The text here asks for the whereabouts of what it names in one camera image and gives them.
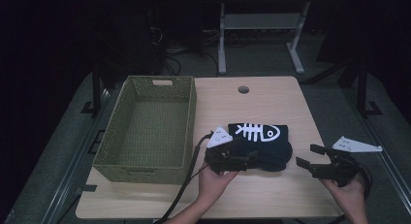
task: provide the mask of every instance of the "black cloth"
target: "black cloth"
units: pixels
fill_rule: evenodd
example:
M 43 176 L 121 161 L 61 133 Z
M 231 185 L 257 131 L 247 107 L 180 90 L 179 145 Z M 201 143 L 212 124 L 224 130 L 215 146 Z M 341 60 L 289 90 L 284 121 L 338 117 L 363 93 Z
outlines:
M 258 151 L 256 160 L 249 162 L 248 168 L 260 168 L 269 172 L 286 169 L 293 154 L 293 148 L 288 142 L 287 125 L 232 123 L 228 127 L 229 134 L 242 141 L 240 145 L 230 149 L 232 156 L 245 156 Z

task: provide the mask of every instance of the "white metal stand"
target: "white metal stand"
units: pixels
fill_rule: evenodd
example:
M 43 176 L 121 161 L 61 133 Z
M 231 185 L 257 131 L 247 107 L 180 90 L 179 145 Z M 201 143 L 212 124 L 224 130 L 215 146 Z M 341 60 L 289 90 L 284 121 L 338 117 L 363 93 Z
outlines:
M 220 44 L 218 46 L 218 72 L 227 73 L 226 53 L 224 50 L 225 29 L 295 29 L 296 35 L 291 43 L 287 43 L 294 67 L 297 73 L 303 74 L 299 55 L 296 52 L 301 30 L 304 26 L 309 2 L 304 3 L 300 13 L 291 14 L 225 14 L 224 3 L 221 4 L 220 14 Z

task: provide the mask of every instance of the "gray carpet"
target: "gray carpet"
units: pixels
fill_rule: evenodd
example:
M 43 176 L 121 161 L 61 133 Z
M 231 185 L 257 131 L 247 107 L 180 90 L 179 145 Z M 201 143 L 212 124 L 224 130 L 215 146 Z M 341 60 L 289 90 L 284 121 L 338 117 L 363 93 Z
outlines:
M 298 80 L 307 80 L 331 66 L 315 61 L 323 36 L 303 35 L 298 52 L 306 72 L 298 75 L 285 46 L 292 36 L 292 33 L 259 33 L 253 35 L 255 41 L 249 46 L 226 48 L 228 73 L 225 77 L 293 76 Z M 217 59 L 216 46 L 205 48 L 205 51 Z M 174 59 L 181 63 L 181 76 L 214 77 L 217 68 L 209 55 L 183 53 Z M 366 127 L 371 125 L 405 182 L 410 184 L 410 125 L 390 101 L 381 83 L 372 76 L 368 79 L 367 100 L 375 101 L 383 114 L 370 116 L 367 120 L 359 117 L 350 99 L 353 94 L 355 97 L 356 86 L 347 90 L 339 88 L 336 85 L 338 76 L 339 73 L 335 73 L 316 84 L 301 86 L 324 144 L 331 145 L 341 136 L 373 144 Z M 104 109 L 100 112 L 99 121 L 96 121 L 91 114 L 80 113 L 84 103 L 92 100 L 91 77 L 84 80 L 21 192 L 9 223 L 56 223 L 66 210 L 68 213 L 61 223 L 151 223 L 150 220 L 81 220 L 75 216 L 76 203 L 70 208 L 78 196 L 77 189 L 83 187 L 91 168 L 94 155 L 87 154 L 88 148 L 98 131 L 106 128 L 118 91 L 117 88 L 104 96 Z M 86 145 L 86 148 L 79 148 L 80 145 Z M 411 216 L 378 156 L 375 153 L 355 156 L 371 169 L 374 176 L 374 185 L 367 200 L 370 223 L 411 223 Z M 66 186 L 62 186 L 65 176 L 70 176 L 70 179 Z M 55 195 L 61 198 L 61 206 L 47 211 L 50 204 L 55 202 Z M 332 220 L 301 219 L 304 223 L 328 223 Z M 292 219 L 283 221 L 297 223 Z

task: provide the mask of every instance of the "green woven basket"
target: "green woven basket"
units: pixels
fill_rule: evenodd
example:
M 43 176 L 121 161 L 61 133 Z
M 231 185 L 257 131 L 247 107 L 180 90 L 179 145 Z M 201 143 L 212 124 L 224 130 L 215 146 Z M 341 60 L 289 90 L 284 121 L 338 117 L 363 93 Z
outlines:
M 93 167 L 110 181 L 181 184 L 196 114 L 193 78 L 129 77 Z

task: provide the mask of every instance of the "light wooden tabletop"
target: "light wooden tabletop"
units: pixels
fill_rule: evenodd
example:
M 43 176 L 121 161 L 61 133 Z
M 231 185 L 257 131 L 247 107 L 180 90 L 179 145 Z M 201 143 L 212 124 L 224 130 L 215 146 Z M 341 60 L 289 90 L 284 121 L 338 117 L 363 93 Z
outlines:
M 328 190 L 296 165 L 296 156 L 311 163 L 329 163 L 327 156 L 309 151 L 323 145 L 310 110 L 293 77 L 195 79 L 197 112 L 196 145 L 217 126 L 229 123 L 285 124 L 294 153 L 287 169 L 270 173 L 259 169 L 241 172 L 204 218 L 273 218 L 338 216 L 340 209 Z M 247 86 L 249 92 L 238 92 Z M 202 144 L 195 172 L 203 164 Z M 159 218 L 169 208 L 179 185 L 109 182 L 92 169 L 86 184 L 95 192 L 83 192 L 77 208 L 79 218 Z M 198 178 L 187 186 L 171 216 L 193 202 Z

